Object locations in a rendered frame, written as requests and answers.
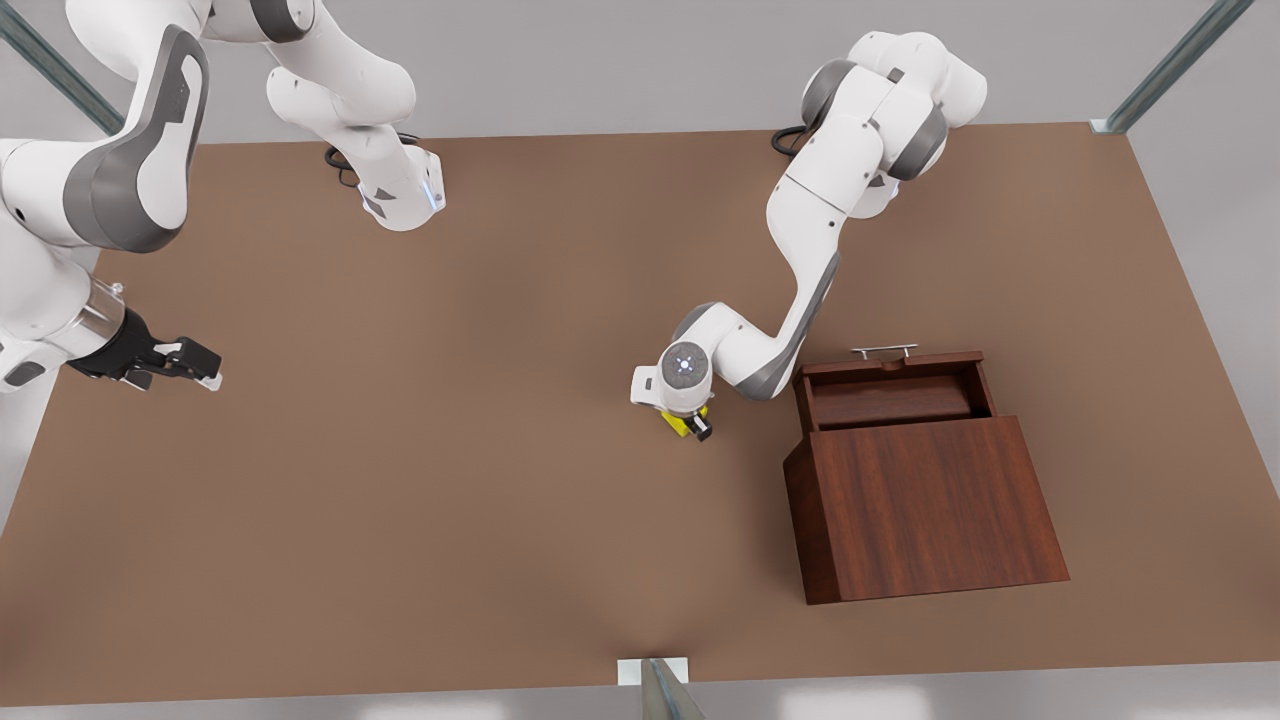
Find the dark wooden drawer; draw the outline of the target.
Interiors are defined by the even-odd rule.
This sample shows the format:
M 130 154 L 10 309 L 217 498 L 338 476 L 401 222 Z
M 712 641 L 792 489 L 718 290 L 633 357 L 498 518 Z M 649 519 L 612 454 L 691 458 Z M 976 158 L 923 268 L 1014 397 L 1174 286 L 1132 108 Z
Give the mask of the dark wooden drawer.
M 794 377 L 804 432 L 997 416 L 979 351 L 810 363 Z

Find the dark wooden cabinet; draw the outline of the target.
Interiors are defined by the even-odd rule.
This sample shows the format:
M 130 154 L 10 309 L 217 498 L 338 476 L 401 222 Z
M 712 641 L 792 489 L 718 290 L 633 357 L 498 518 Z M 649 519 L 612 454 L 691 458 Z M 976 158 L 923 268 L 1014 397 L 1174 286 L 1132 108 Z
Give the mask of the dark wooden cabinet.
M 1069 579 L 1015 416 L 815 430 L 783 478 L 809 605 Z

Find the silver frame post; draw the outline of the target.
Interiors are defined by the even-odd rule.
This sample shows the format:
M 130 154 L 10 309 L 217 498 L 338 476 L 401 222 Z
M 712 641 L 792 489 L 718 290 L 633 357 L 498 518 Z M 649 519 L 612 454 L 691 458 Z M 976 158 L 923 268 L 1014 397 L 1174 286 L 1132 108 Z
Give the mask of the silver frame post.
M 0 38 L 106 136 L 124 117 L 8 1 L 0 0 Z
M 691 697 L 689 659 L 620 659 L 618 685 L 639 685 L 643 720 L 707 720 Z
M 1114 111 L 1088 120 L 1091 131 L 1126 135 L 1253 4 L 1254 0 L 1215 0 Z

